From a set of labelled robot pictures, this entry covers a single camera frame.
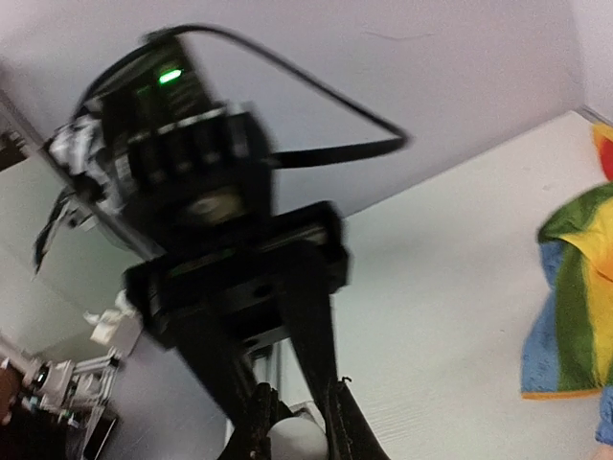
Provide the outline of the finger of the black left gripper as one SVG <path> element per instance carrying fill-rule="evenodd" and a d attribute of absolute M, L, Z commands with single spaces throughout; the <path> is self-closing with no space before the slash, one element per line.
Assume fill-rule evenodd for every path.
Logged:
<path fill-rule="evenodd" d="M 285 282 L 282 318 L 313 400 L 324 417 L 333 459 L 352 459 L 348 386 L 338 378 L 329 295 Z"/>
<path fill-rule="evenodd" d="M 268 432 L 278 420 L 278 395 L 256 382 L 236 344 L 220 331 L 185 330 L 176 348 L 234 426 L 222 459 L 269 459 Z"/>

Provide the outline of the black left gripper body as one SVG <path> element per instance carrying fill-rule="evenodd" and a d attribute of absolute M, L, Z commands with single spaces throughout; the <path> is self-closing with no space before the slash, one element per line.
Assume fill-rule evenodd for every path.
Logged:
<path fill-rule="evenodd" d="M 218 102 L 183 41 L 151 38 L 93 85 L 71 123 L 79 189 L 148 260 L 126 276 L 128 298 L 166 347 L 218 323 L 247 346 L 290 338 L 285 282 L 331 297 L 348 255 L 333 206 L 273 211 L 271 144 L 254 114 Z"/>

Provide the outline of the white nail polish cap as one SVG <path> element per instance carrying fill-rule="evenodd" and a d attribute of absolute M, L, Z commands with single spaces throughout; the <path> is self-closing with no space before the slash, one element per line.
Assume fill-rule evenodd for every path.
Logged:
<path fill-rule="evenodd" d="M 268 431 L 272 460 L 327 460 L 328 440 L 314 422 L 298 417 L 274 424 Z"/>

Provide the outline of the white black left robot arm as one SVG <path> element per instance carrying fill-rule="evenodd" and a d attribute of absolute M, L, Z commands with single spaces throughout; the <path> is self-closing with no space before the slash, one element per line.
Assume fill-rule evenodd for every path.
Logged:
<path fill-rule="evenodd" d="M 84 91 L 44 155 L 78 201 L 142 262 L 125 273 L 145 331 L 176 351 L 234 425 L 228 459 L 268 459 L 289 408 L 248 354 L 289 339 L 323 417 L 332 459 L 378 455 L 337 370 L 331 297 L 348 281 L 341 218 L 317 202 L 277 215 L 273 173 L 397 150 L 388 141 L 274 151 L 256 116 L 218 101 L 182 35 L 220 36 L 351 112 L 359 106 L 247 37 L 188 24 L 161 30 Z"/>

